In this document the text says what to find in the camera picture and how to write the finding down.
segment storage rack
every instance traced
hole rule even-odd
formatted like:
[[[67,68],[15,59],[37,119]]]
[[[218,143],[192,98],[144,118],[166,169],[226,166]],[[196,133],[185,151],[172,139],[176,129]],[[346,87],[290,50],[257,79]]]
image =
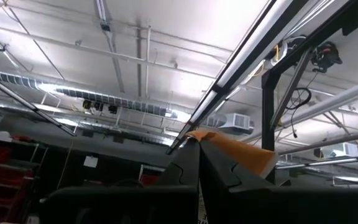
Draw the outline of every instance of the storage rack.
[[[39,178],[38,174],[48,151],[47,147],[40,146],[40,144],[38,143],[23,142],[13,139],[8,144],[13,144],[14,146],[17,145],[17,147],[21,147],[21,146],[34,147],[34,150],[32,152],[29,161],[10,159],[5,163],[0,163],[0,168],[17,170],[22,172],[28,172],[32,170],[34,172],[33,173],[34,177],[27,177],[24,174],[20,185],[9,185],[9,184],[0,183],[0,188],[14,189],[16,191],[12,198],[12,201],[9,204],[0,203],[0,208],[6,209],[6,213],[4,214],[4,216],[2,218],[0,217],[0,221],[5,221],[5,222],[14,221],[14,220],[23,220],[25,218],[26,213],[31,204],[31,199],[30,197],[28,197],[28,194],[33,194],[35,191],[37,179]],[[37,152],[39,151],[40,148],[44,150],[42,155],[39,155],[42,156],[41,160],[40,162],[34,162],[35,157],[38,156]],[[20,207],[19,199],[21,195],[24,195],[23,201],[21,203],[21,209],[16,210],[15,213],[13,213],[15,209]]]

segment black machine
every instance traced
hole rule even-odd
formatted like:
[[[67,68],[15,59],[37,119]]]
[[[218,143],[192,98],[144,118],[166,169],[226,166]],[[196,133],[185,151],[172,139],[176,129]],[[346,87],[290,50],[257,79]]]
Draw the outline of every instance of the black machine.
[[[70,187],[42,203],[40,220],[81,223],[199,223],[201,182],[208,223],[358,223],[358,189],[279,187],[251,174],[209,141],[189,139],[150,187]]]
[[[341,65],[342,60],[335,44],[327,41],[316,48],[311,63],[317,66],[313,69],[314,72],[326,73],[328,68],[334,64]]]

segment ceiling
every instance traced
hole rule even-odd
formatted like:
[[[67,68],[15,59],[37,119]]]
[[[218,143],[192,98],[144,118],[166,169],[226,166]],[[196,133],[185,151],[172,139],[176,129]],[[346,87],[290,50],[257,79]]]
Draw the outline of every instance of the ceiling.
[[[10,31],[0,29],[0,45],[6,45],[17,66],[0,51],[0,72],[192,114],[267,3],[268,0],[105,0],[107,22],[116,46],[116,52],[111,53],[109,39],[101,29],[103,20],[98,16],[96,1],[9,0],[7,6],[0,7],[0,28]],[[345,3],[332,1],[293,36],[310,34]],[[14,35],[14,31],[24,35]],[[37,41],[25,37],[28,34],[36,36],[33,39]],[[337,45],[344,63],[334,65],[326,74],[318,74],[311,82],[309,87],[320,91],[313,92],[312,103],[327,100],[358,85],[358,29],[347,37],[338,32],[329,40]],[[57,42],[70,47],[63,47]],[[147,49],[149,62],[142,62],[139,66],[136,58],[145,61]],[[118,61],[119,72],[112,57]],[[265,64],[266,69],[271,67],[268,62]],[[312,69],[313,66],[309,65],[300,85],[306,86],[313,79],[315,73]],[[282,75],[276,89],[279,98],[284,95],[293,72],[291,68]],[[246,114],[254,122],[255,131],[260,131],[260,78],[259,75],[251,79],[218,113]],[[42,90],[12,83],[5,85],[32,103],[50,108],[58,105],[62,110],[75,113],[84,112],[81,98],[46,94]],[[0,103],[12,102],[0,92]],[[358,101],[351,106],[358,112]],[[358,132],[358,116],[333,113],[350,133]],[[103,113],[93,112],[87,116],[88,119],[89,116],[94,120],[102,119],[106,125],[112,123],[122,129],[136,127],[137,131],[163,135],[164,130],[180,132],[186,122],[128,109],[122,109],[117,114],[104,110]],[[296,124],[294,129],[298,135],[296,139],[291,134],[291,128],[281,132],[280,137],[285,138],[276,143],[278,151],[344,135],[341,128],[323,115]],[[243,136],[231,137],[240,139]],[[171,141],[173,136],[166,134],[165,138]],[[312,159],[310,154],[301,156]]]

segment air conditioning unit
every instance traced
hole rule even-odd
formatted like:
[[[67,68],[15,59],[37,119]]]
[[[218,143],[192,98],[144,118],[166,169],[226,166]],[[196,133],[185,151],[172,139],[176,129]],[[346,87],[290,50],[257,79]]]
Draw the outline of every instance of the air conditioning unit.
[[[219,126],[225,133],[228,134],[252,134],[254,127],[250,125],[250,118],[243,114],[230,113],[225,114],[226,122]]]
[[[358,146],[356,144],[344,142],[332,146],[324,146],[321,148],[325,158],[339,157],[339,156],[358,156]]]

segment shelving unit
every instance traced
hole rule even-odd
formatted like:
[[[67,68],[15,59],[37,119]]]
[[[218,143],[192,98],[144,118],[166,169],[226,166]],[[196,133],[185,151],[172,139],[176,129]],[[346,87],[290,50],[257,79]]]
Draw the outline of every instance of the shelving unit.
[[[15,150],[21,150],[22,146],[26,147],[26,150],[29,150],[28,147],[34,147],[28,161],[9,159],[0,163],[0,222],[14,222],[22,220],[26,216],[31,203],[31,199],[27,197],[34,193],[35,183],[39,178],[37,175],[48,148],[43,147],[41,161],[35,163],[33,162],[35,157],[41,156],[37,154],[40,148],[38,143],[12,140],[8,143],[0,141],[0,145],[4,147],[8,145]]]

